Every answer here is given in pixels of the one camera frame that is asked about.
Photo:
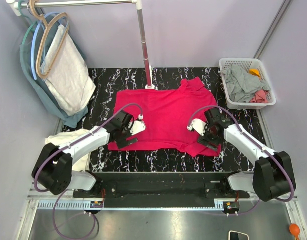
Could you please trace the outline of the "pink red t shirt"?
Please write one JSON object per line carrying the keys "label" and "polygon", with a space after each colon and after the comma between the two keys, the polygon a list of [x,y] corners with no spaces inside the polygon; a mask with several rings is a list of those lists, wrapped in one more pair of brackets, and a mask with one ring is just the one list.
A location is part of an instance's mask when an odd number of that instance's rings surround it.
{"label": "pink red t shirt", "polygon": [[198,142],[199,134],[188,131],[191,116],[205,106],[215,106],[214,95],[199,77],[183,79],[178,89],[137,89],[119,91],[114,110],[126,107],[126,112],[137,117],[143,109],[146,130],[137,134],[138,141],[123,151],[156,151],[176,149],[192,157],[217,157],[222,148],[212,150]]}

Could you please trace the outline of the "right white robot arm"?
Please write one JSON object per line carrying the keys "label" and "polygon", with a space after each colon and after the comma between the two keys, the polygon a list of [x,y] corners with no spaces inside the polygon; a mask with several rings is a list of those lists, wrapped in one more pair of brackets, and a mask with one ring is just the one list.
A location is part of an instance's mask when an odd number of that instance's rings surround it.
{"label": "right white robot arm", "polygon": [[261,143],[231,113],[225,117],[223,107],[210,105],[202,110],[206,121],[192,118],[187,127],[199,134],[198,142],[211,150],[217,150],[224,142],[230,143],[254,166],[252,173],[237,172],[227,177],[231,190],[256,194],[263,202],[289,202],[294,198],[297,186],[288,153]]}

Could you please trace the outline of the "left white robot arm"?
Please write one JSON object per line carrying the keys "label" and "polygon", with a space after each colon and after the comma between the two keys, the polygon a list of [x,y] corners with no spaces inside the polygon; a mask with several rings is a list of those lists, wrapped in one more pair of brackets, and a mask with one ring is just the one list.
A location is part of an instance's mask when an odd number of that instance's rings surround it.
{"label": "left white robot arm", "polygon": [[142,114],[135,118],[121,110],[101,126],[95,126],[72,141],[60,145],[46,144],[31,173],[36,191],[50,192],[55,196],[66,190],[93,192],[100,180],[88,170],[74,170],[74,164],[110,143],[116,143],[120,150],[136,143],[135,136],[146,130],[143,119]]}

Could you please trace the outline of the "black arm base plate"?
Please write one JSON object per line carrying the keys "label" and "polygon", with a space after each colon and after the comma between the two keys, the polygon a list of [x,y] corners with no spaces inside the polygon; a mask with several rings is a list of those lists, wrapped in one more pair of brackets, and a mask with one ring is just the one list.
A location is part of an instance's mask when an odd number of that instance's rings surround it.
{"label": "black arm base plate", "polygon": [[216,200],[249,199],[231,190],[225,172],[96,173],[94,191],[76,190],[74,198],[104,197],[106,209],[222,209]]}

